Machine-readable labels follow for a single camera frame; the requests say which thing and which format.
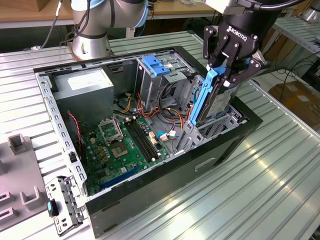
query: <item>blue cable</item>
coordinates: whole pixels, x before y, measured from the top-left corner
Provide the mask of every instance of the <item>blue cable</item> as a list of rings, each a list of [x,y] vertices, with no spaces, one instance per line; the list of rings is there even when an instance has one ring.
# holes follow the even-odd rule
[[[143,24],[142,31],[139,33],[138,37],[140,37],[140,36],[141,36],[141,34],[144,32],[145,27],[146,27],[146,23],[147,23],[147,21]]]
[[[198,87],[194,90],[194,94],[193,94],[193,104],[195,104],[196,101],[197,101],[197,92],[198,92],[199,89],[201,89],[201,86],[198,86]]]
[[[158,132],[158,134],[155,136],[155,138],[158,139],[163,134],[166,134],[166,132],[165,131]]]

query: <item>cardboard box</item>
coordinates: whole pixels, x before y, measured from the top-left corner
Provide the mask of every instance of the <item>cardboard box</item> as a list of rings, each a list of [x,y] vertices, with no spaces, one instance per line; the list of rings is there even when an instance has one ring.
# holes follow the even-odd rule
[[[6,6],[15,9],[24,9],[40,12],[50,0],[0,0],[0,7]]]
[[[269,90],[280,101],[283,83]],[[311,128],[320,130],[320,98],[300,81],[288,82],[284,86],[281,103]]]

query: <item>gray plastic holder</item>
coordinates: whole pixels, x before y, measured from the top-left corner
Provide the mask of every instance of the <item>gray plastic holder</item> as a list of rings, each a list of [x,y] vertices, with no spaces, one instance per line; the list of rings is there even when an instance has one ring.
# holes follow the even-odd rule
[[[0,232],[46,210],[46,190],[29,137],[0,144]]]

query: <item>robotiq logo text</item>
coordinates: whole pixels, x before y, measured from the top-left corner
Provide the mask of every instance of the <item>robotiq logo text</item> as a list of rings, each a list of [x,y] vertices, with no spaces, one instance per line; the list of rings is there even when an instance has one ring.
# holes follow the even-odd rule
[[[237,30],[235,30],[232,26],[229,26],[228,29],[226,30],[228,33],[231,32],[234,35],[238,36],[239,38],[241,38],[243,41],[247,41],[247,37],[245,35],[243,35],[241,32],[238,32]]]

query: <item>green motherboard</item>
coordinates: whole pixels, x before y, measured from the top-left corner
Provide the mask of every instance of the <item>green motherboard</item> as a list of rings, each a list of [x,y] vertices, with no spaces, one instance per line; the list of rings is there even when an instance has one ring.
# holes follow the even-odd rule
[[[123,139],[113,141],[109,145],[106,144],[105,138],[117,134],[112,124],[101,127],[104,136],[98,126],[82,135],[86,156],[86,161],[82,163],[87,175],[86,188],[90,196],[169,158],[167,150],[161,143],[152,144],[152,139],[148,135],[151,129],[146,120],[138,118],[135,122],[157,152],[157,159],[150,160],[144,157],[144,152],[138,148],[137,142],[124,122],[118,124]]]

